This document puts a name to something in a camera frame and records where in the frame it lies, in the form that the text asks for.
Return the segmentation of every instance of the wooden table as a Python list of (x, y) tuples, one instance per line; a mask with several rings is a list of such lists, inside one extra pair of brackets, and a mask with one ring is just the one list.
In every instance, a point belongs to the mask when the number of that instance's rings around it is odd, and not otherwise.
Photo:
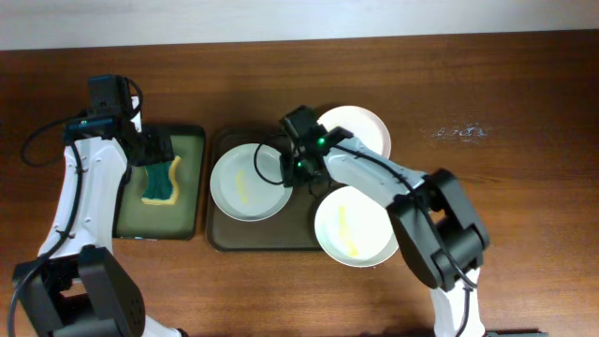
[[(0, 335), (9, 276), (46, 238), (64, 172), (28, 168), (19, 148), (88, 106), (87, 79), (103, 73), (141, 85), (146, 121), (202, 125), (209, 136), (275, 123), (299, 104), (374, 111), (391, 158), (455, 172), (486, 223), (479, 300), (489, 330), (598, 333), (599, 32), (3, 51), (0, 66)], [(54, 136), (37, 152), (60, 153)], [(208, 178), (193, 240), (114, 241), (149, 315), (193, 336), (432, 327), (429, 290), (400, 254), (352, 269), (324, 253), (214, 251), (203, 235)], [(33, 335), (21, 309), (17, 330)]]

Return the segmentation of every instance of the white bowl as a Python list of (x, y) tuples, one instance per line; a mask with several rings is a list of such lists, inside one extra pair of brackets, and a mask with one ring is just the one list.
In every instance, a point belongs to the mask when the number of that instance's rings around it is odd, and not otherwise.
[(314, 231), (330, 257), (351, 267), (375, 266), (399, 248), (387, 210), (350, 186), (322, 201)]
[(389, 159), (391, 156), (391, 136), (385, 123), (370, 110), (354, 106), (342, 106), (325, 112), (318, 119), (328, 131), (340, 126), (358, 137), (374, 152)]
[[(212, 170), (210, 191), (216, 206), (240, 221), (260, 221), (275, 215), (291, 198), (293, 188), (263, 181), (254, 168), (258, 144), (243, 144), (224, 154)], [(281, 154), (262, 145), (256, 160), (267, 179), (280, 182)]]

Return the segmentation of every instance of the plastic tray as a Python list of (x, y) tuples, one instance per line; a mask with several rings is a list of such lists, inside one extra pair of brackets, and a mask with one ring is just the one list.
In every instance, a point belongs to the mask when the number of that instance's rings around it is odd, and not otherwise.
[(204, 130), (191, 125), (157, 125), (171, 135), (174, 153), (181, 157), (176, 179), (180, 194), (172, 206), (141, 202), (148, 179), (145, 168), (132, 168), (130, 180), (117, 197), (113, 237), (189, 240), (196, 234), (197, 205), (206, 145)]
[[(252, 126), (227, 128), (212, 142), (210, 170), (227, 151), (246, 143), (259, 143), (275, 131), (272, 127)], [(285, 139), (274, 139), (268, 144), (279, 151), (288, 148)], [(314, 190), (326, 190), (315, 186)], [(314, 234), (314, 215), (319, 199), (308, 193), (308, 187), (295, 187), (291, 199), (274, 216), (258, 222), (235, 220), (214, 204), (209, 197), (206, 212), (206, 236), (220, 251), (320, 251)]]

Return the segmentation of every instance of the green sponge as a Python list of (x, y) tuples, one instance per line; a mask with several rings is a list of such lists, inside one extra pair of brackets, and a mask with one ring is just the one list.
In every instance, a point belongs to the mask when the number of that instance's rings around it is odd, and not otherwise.
[(179, 185), (175, 180), (175, 170), (181, 158), (177, 155), (171, 162), (146, 166), (148, 188), (141, 202), (148, 205), (174, 205), (179, 197)]

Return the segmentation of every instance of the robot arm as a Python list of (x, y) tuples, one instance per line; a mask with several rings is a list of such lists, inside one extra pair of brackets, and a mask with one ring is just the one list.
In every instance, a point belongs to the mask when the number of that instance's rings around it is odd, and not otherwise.
[[(431, 288), (435, 334), (483, 335), (475, 283), (489, 236), (456, 178), (446, 170), (428, 175), (397, 165), (342, 128), (328, 132), (306, 107), (282, 124), (294, 148), (293, 161), (281, 159), (283, 176), (291, 177), (285, 184), (307, 183), (325, 170), (385, 207), (406, 264)], [(444, 211), (445, 218), (434, 224), (430, 210)]]
[[(142, 93), (135, 83), (139, 98), (130, 97), (129, 80), (119, 76), (90, 78), (89, 84), (92, 107), (66, 125), (65, 138), (73, 145), (65, 149), (51, 231), (39, 259), (15, 268), (13, 281), (22, 284), (18, 298), (40, 336), (181, 337), (145, 315), (138, 287), (112, 256), (115, 203), (127, 167), (172, 160), (170, 137), (148, 127), (142, 132)], [(68, 239), (56, 249), (73, 210)], [(24, 282), (34, 268), (35, 276)], [(73, 282), (83, 283), (87, 294), (63, 296)]]

